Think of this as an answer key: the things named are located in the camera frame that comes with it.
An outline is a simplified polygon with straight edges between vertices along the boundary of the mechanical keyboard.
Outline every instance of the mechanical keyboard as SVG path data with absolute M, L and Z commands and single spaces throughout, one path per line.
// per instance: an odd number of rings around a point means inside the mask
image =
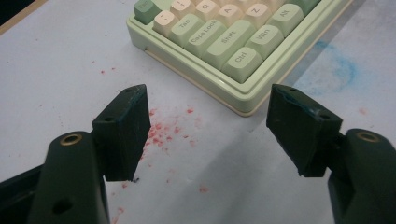
M 353 0 L 139 0 L 132 42 L 243 117 Z

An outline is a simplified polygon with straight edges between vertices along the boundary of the keycap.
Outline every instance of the keycap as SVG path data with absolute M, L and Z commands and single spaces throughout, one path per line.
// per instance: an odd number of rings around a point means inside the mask
M 245 45 L 255 31 L 255 28 L 249 21 L 236 21 L 209 46 L 202 59 L 220 70 L 224 63 Z
M 220 21 L 210 20 L 190 37 L 185 49 L 201 58 L 207 48 L 223 34 L 225 30 L 227 30 L 227 28 Z
M 304 13 L 300 7 L 294 4 L 285 4 L 277 10 L 267 24 L 276 26 L 282 32 L 283 36 L 286 37 L 303 18 Z
M 172 27 L 169 39 L 183 48 L 189 37 L 202 25 L 204 25 L 204 22 L 197 16 L 187 14 Z
M 154 20 L 160 12 L 161 10 L 151 0 L 139 0 L 134 4 L 134 17 L 145 25 Z
M 127 26 L 135 46 L 247 117 L 352 1 L 139 0 Z
M 233 80 L 244 83 L 262 64 L 262 57 L 254 49 L 242 47 L 222 68 L 222 72 Z

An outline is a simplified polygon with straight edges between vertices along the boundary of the blue smudge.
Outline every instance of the blue smudge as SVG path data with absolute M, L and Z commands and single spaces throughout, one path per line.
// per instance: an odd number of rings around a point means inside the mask
M 311 95 L 339 92 L 351 86 L 359 73 L 355 63 L 335 46 L 319 40 L 313 52 L 321 52 L 295 87 Z

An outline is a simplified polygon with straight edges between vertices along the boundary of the green keycap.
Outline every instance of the green keycap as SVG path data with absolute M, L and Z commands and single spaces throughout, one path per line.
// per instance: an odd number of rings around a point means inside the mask
M 267 24 L 276 26 L 282 32 L 283 36 L 286 37 L 297 27 L 303 18 L 304 13 L 300 7 L 294 4 L 285 4 L 274 13 Z
M 260 64 L 262 64 L 262 57 L 254 49 L 242 47 L 224 64 L 221 71 L 242 84 Z
M 199 17 L 193 14 L 187 14 L 172 27 L 169 39 L 184 48 L 189 41 L 189 37 L 201 28 L 202 25 L 204 25 L 204 22 Z
M 190 53 L 201 58 L 205 50 L 222 34 L 227 28 L 217 20 L 207 21 L 201 29 L 189 38 L 186 47 Z
M 236 21 L 209 46 L 202 59 L 220 70 L 225 62 L 245 45 L 254 32 L 256 29 L 249 21 Z
M 288 3 L 299 6 L 304 16 L 308 15 L 319 2 L 320 0 L 288 0 Z
M 257 50 L 265 60 L 284 40 L 282 32 L 273 25 L 264 25 L 246 43 L 246 47 Z
M 134 4 L 134 17 L 145 25 L 153 21 L 160 12 L 151 0 L 139 0 Z

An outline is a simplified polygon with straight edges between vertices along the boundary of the green keyboard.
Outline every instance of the green keyboard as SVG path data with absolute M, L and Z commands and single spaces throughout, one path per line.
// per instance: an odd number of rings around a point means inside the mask
M 132 42 L 252 115 L 352 0 L 139 0 Z

